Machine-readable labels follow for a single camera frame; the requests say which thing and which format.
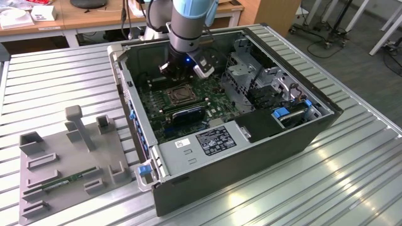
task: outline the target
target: blue tab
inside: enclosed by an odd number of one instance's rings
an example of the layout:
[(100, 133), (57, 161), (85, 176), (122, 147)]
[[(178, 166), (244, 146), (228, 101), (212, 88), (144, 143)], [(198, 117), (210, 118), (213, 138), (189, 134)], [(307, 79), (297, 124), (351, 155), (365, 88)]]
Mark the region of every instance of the blue tab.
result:
[(136, 114), (133, 113), (133, 110), (129, 112), (129, 119), (133, 120), (136, 118)]
[(152, 172), (152, 168), (149, 165), (145, 165), (145, 166), (140, 166), (138, 169), (137, 169), (137, 172), (138, 174), (142, 176), (142, 175), (146, 175)]
[(288, 113), (289, 113), (289, 112), (288, 112), (288, 110), (287, 110), (284, 107), (280, 107), (280, 108), (277, 108), (276, 110), (273, 110), (273, 116), (275, 116), (276, 118), (279, 118), (279, 117), (287, 115)]
[(309, 107), (312, 105), (309, 100), (304, 100), (304, 103), (305, 103), (307, 107)]

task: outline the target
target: barcode sticker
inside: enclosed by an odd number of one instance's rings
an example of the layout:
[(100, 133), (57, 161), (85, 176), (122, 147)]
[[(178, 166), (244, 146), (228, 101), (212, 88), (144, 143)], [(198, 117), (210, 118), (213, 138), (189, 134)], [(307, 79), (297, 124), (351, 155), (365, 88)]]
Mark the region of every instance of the barcode sticker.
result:
[(178, 140), (178, 141), (174, 142), (174, 145), (176, 145), (177, 148), (178, 148), (178, 147), (184, 147), (184, 146), (186, 146), (188, 144), (189, 144), (189, 140), (188, 140), (188, 139)]
[(57, 30), (57, 29), (60, 29), (60, 27), (41, 27), (37, 29), (38, 29), (38, 31), (46, 31), (46, 30)]

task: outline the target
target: slotted metal table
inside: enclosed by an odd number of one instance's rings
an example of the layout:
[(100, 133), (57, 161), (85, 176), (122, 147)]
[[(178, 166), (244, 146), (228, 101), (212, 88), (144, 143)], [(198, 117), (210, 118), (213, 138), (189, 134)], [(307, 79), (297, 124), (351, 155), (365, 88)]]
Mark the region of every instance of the slotted metal table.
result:
[[(32, 225), (402, 225), (400, 129), (277, 33), (249, 29), (344, 109), (332, 127), (296, 156), (164, 217), (133, 181)], [(13, 55), (2, 65), (0, 225), (18, 221), (18, 134), (65, 130), (66, 106), (81, 106), (85, 124), (105, 113), (116, 120), (128, 165), (138, 163), (105, 48)]]

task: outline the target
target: floor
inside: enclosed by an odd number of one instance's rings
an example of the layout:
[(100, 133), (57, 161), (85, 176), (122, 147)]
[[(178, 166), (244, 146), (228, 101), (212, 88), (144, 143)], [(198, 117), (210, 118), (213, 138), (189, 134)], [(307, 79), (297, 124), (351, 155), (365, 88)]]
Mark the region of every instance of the floor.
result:
[[(303, 0), (303, 8), (309, 10), (313, 2), (315, 0)], [(316, 18), (311, 24), (319, 21), (319, 15), (328, 2), (329, 0), (321, 1)], [(340, 2), (328, 19), (331, 25), (333, 25), (341, 7), (343, 3)], [(345, 28), (355, 12), (353, 8), (348, 9), (340, 24), (341, 28)], [(293, 35), (287, 35), (287, 39), (373, 108), (402, 127), (402, 77), (385, 67), (381, 50), (375, 56), (368, 55), (369, 50), (383, 35), (383, 32), (379, 31), (383, 23), (384, 21), (363, 14), (352, 31), (348, 33), (349, 41), (345, 47), (328, 59), (320, 59), (307, 52), (307, 46), (317, 41), (319, 37), (303, 31), (296, 31)], [(396, 40), (400, 36), (402, 32), (396, 31), (391, 36), (391, 40)], [(328, 56), (339, 48), (339, 46), (333, 45), (331, 49), (325, 50), (323, 46), (313, 45), (309, 51), (315, 55)], [(402, 54), (395, 58), (402, 62)], [(399, 70), (397, 65), (391, 61), (388, 56), (385, 57), (385, 62), (391, 68)]]

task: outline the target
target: power supply label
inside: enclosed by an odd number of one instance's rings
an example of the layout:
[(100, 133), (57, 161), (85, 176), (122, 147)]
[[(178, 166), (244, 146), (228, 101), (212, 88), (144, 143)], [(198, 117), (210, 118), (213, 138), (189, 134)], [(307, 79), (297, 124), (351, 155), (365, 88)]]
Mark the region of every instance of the power supply label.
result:
[(232, 136), (227, 132), (224, 126), (200, 133), (194, 137), (200, 143), (205, 155), (208, 156), (236, 146)]

